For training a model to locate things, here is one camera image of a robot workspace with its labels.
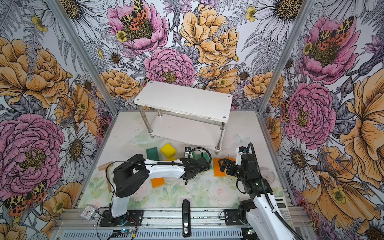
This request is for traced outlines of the light green sponge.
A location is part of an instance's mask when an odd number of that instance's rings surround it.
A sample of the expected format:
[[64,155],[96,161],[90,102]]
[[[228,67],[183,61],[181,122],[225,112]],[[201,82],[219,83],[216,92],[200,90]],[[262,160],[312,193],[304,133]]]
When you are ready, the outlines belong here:
[[200,159],[203,156],[203,153],[201,151],[199,151],[199,150],[193,151],[192,152],[192,156],[193,156],[194,160],[198,160],[198,159]]
[[208,153],[203,153],[202,157],[206,160],[207,163],[211,163],[212,157]]

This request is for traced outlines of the orange sponge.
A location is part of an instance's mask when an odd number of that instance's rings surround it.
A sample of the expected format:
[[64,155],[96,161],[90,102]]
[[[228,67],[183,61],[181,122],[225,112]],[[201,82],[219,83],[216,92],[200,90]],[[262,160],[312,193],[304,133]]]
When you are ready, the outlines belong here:
[[160,186],[163,186],[165,184],[165,179],[164,178],[155,178],[151,179],[152,187],[153,189],[158,188]]
[[219,160],[218,158],[213,159],[214,177],[224,178],[226,174],[220,170]]
[[228,160],[230,160],[230,161],[232,161],[232,162],[234,162],[236,164],[236,159],[229,158],[229,157],[226,157],[226,159],[228,159]]

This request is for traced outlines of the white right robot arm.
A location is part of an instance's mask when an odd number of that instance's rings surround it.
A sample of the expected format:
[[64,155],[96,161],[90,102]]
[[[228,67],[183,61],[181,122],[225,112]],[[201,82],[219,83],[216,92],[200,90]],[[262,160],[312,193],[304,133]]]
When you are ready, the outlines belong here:
[[240,221],[249,225],[260,240],[302,240],[303,237],[283,218],[268,181],[262,177],[256,154],[239,152],[240,163],[229,159],[218,161],[220,171],[237,178],[248,200],[238,208]]

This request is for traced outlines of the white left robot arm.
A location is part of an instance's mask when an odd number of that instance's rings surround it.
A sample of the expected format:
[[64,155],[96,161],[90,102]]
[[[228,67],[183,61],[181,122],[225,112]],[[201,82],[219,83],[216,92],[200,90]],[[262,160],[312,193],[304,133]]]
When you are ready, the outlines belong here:
[[206,152],[208,158],[201,155],[197,160],[191,154],[189,152],[186,158],[174,161],[153,161],[145,159],[142,154],[136,154],[116,167],[113,172],[112,217],[118,218],[126,214],[130,196],[147,180],[175,178],[187,182],[211,168],[213,158],[209,152]]

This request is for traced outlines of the white two-tier metal shelf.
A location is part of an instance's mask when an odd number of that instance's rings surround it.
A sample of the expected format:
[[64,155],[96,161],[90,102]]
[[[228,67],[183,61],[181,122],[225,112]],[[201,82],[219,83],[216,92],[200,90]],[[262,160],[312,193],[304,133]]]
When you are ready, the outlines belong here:
[[232,95],[150,81],[134,100],[148,134],[220,152]]

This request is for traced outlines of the clear glass dish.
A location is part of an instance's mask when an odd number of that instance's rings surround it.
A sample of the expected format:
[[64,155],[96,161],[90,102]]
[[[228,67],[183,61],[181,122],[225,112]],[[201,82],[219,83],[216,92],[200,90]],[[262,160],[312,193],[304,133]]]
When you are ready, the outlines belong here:
[[261,175],[267,182],[271,185],[276,180],[275,173],[269,168],[261,167],[260,168]]

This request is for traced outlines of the yellow sponge block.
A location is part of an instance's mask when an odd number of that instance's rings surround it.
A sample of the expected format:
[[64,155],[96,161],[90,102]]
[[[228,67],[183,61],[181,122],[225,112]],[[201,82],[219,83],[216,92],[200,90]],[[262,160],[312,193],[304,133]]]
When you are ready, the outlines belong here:
[[177,153],[177,150],[169,143],[161,147],[160,151],[167,159],[174,157],[175,154]]

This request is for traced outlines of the dark green scouring sponge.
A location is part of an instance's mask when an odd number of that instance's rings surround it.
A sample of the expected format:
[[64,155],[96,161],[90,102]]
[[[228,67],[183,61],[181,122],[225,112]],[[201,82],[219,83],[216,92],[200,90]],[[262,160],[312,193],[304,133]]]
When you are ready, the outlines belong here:
[[152,161],[159,161],[160,160],[157,147],[147,149],[146,154],[147,154],[147,159],[149,159],[149,160],[152,160]]

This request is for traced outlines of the white desk calculator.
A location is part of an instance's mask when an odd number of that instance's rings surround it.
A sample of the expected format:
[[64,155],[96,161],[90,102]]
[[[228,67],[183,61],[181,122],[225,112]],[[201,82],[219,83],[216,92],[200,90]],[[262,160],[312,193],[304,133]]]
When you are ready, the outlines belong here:
[[289,212],[288,203],[284,197],[275,197],[275,201],[281,213],[281,216],[290,225],[291,228],[295,228],[292,217]]

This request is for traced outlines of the black stapler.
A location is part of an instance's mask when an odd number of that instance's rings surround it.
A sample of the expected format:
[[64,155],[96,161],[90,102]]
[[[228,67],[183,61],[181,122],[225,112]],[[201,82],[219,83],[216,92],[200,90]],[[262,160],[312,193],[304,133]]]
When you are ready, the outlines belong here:
[[182,236],[183,238],[189,238],[191,236],[191,203],[187,199],[184,199],[182,203],[182,220]]

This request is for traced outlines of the small wooden mallet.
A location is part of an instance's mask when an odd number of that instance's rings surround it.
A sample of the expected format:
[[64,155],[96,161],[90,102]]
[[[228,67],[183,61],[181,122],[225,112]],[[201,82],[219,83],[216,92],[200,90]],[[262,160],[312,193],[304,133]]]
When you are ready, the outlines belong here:
[[113,165],[112,162],[108,162],[106,164],[98,166],[99,171],[105,171],[109,193],[112,192],[112,184],[109,178],[109,167],[111,167],[112,165]]

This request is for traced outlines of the small white alarm clock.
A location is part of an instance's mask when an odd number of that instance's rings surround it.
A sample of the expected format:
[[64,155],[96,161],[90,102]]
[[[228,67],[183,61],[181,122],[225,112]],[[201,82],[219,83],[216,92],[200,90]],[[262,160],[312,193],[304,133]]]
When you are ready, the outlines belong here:
[[97,213],[97,207],[93,205],[86,205],[80,213],[80,218],[91,221]]

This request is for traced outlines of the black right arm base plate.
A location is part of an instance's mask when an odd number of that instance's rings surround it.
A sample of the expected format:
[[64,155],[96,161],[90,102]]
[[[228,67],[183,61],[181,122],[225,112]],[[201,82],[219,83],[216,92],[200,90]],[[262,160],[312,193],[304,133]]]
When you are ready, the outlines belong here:
[[244,210],[224,209],[224,221],[227,226],[249,225]]

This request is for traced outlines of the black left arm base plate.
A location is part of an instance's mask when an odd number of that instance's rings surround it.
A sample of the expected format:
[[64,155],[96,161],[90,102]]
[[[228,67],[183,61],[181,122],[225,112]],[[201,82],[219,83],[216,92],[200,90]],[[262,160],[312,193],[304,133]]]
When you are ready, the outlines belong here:
[[106,210],[101,216],[100,227],[140,227],[142,225],[143,210],[127,210],[120,216],[113,218],[111,211]]

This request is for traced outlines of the aluminium front rail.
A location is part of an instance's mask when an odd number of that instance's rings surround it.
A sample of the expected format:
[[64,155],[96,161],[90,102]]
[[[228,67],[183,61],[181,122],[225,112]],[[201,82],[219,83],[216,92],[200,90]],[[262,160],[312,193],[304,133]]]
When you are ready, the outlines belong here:
[[[70,209],[59,217],[52,240],[182,240],[182,209],[148,208],[133,222],[123,226],[104,217],[103,210],[92,220],[80,217],[81,210]],[[191,240],[256,240],[251,226],[226,225],[223,208],[191,209]]]

